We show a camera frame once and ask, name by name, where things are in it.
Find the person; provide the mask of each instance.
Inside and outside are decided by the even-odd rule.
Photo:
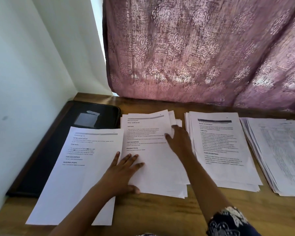
[[[165,138],[187,172],[190,184],[197,198],[202,214],[208,223],[209,236],[256,236],[260,235],[247,221],[243,214],[226,199],[214,181],[210,178],[197,158],[194,156],[188,133],[177,125],[174,137],[165,134]],[[84,235],[95,217],[106,202],[117,195],[140,190],[128,185],[133,174],[144,166],[144,163],[134,164],[138,155],[131,154],[119,163],[120,152],[117,152],[113,162],[75,208],[56,226],[50,236],[81,236]]]

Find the wooden table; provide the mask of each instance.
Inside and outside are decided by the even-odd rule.
[[[170,103],[154,100],[128,99],[106,95],[78,93],[74,100],[115,105],[122,114],[153,113],[174,110],[184,123],[184,113],[238,112],[240,117],[295,119],[295,114],[234,109],[195,103]],[[295,197],[280,197],[270,189],[259,164],[255,165],[263,182],[260,192],[221,188],[227,198],[248,218],[262,235],[295,236]],[[47,235],[54,226],[30,226],[25,222],[36,199],[9,198],[0,211],[0,233],[12,235]],[[125,195],[116,198],[112,226],[93,226],[87,235],[205,235],[207,225],[196,198],[188,186],[188,198],[180,199],[152,194]]]

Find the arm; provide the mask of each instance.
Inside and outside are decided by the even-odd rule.
[[[175,130],[174,137],[166,134],[166,140],[185,167],[202,214],[208,223],[214,214],[232,204],[194,156],[188,133],[177,125],[172,127]]]
[[[131,154],[129,154],[117,164],[119,155],[120,152],[117,152],[113,162],[100,181],[88,191],[66,218],[54,228],[50,236],[84,235],[99,211],[112,197],[128,192],[140,193],[137,187],[128,185],[128,182],[144,163],[138,163],[131,167],[138,155],[131,157]]]

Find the stack of paper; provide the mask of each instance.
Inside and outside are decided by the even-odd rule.
[[[281,196],[295,196],[295,121],[240,120],[272,190]]]
[[[117,151],[122,129],[71,127],[61,153],[26,224],[58,225],[94,186]],[[111,225],[115,198],[110,199],[92,225]]]
[[[218,187],[257,192],[262,185],[237,113],[185,113],[194,154]]]
[[[121,118],[124,130],[122,155],[138,154],[137,163],[145,166],[130,179],[142,193],[185,198],[189,180],[186,171],[170,149],[165,133],[172,133],[171,125],[181,125],[173,111],[152,114],[127,114]]]

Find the person's left arm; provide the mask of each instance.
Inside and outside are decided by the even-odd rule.
[[[75,208],[56,226],[50,236],[81,236],[92,224],[102,207],[114,196],[140,190],[128,185],[130,178],[144,163],[132,164],[138,155],[131,154],[123,158],[118,164],[120,152],[117,152],[113,162],[100,181],[93,186]]]

